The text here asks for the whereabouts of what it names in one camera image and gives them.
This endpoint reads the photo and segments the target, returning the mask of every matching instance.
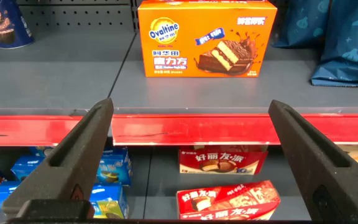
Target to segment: gray metal shelf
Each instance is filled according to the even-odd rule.
[[[0,109],[91,108],[109,95],[134,35],[50,31],[0,49]]]
[[[358,113],[358,88],[312,86],[310,49],[269,47],[258,78],[146,78],[136,37],[113,88],[117,113],[266,113],[272,99],[302,113]]]
[[[145,219],[177,219],[176,192],[178,190],[243,184],[271,180],[281,203],[271,220],[311,220],[292,171],[279,149],[269,150],[260,174],[219,175],[179,174],[176,150],[156,148],[150,165],[149,187]]]

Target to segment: box lid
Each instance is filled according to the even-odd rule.
[[[268,1],[176,1],[149,0],[139,6],[142,9],[273,9]]]

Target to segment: perforated metal panel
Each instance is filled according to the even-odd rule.
[[[19,5],[51,5],[51,4],[130,4],[131,0],[17,0]]]
[[[32,32],[134,31],[129,5],[21,6],[21,11]]]

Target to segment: chocolate pie image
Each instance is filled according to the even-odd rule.
[[[102,175],[106,178],[106,182],[109,183],[118,183],[118,173],[102,171]]]
[[[191,206],[196,211],[202,211],[211,206],[211,199],[207,196],[191,199]]]
[[[236,163],[233,161],[206,161],[200,164],[200,169],[202,171],[215,171],[215,172],[230,172],[236,169]]]

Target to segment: upper shelf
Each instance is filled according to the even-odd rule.
[[[258,78],[146,78],[139,36],[111,97],[115,144],[279,144],[272,100],[332,141],[358,144],[358,88],[312,86],[316,50],[269,47]]]
[[[146,78],[137,36],[111,97],[120,114],[266,113],[273,99],[302,113],[358,113],[358,88],[310,84],[318,57],[269,47],[258,78]]]

